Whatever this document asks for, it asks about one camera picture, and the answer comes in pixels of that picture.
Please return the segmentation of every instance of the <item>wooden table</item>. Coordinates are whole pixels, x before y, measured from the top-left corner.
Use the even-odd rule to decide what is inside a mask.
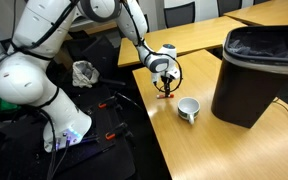
[[[200,49],[221,47],[229,31],[243,26],[246,25],[228,17],[220,17],[150,32],[145,35],[145,39],[148,46],[155,51],[158,51],[163,44],[172,44],[180,56]],[[123,38],[118,66],[124,67],[139,63],[141,62],[132,42]]]
[[[211,112],[221,61],[205,50],[178,59],[184,80],[172,99],[156,99],[149,70],[133,71],[172,179],[288,179],[286,110],[271,104],[251,129],[222,121]],[[185,96],[201,104],[194,125],[177,115]]]
[[[251,25],[288,25],[288,0],[267,1],[224,15]]]

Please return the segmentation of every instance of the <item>plastic bag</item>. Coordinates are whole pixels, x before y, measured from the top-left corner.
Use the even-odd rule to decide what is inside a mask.
[[[91,88],[98,82],[100,73],[88,61],[73,63],[73,86]]]

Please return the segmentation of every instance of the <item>black trash can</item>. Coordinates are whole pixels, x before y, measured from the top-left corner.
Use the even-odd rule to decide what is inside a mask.
[[[251,128],[288,81],[288,26],[232,30],[225,41],[211,110]]]

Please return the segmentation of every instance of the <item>mug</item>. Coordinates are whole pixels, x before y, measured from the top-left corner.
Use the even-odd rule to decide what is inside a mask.
[[[200,103],[191,97],[185,97],[180,99],[177,105],[178,115],[194,124],[198,112],[200,111]]]

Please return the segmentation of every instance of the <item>white cup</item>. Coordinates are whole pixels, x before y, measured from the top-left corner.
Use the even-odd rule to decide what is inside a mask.
[[[194,98],[185,97],[178,102],[177,110],[181,118],[188,120],[190,124],[194,124],[194,119],[200,111],[200,103]]]

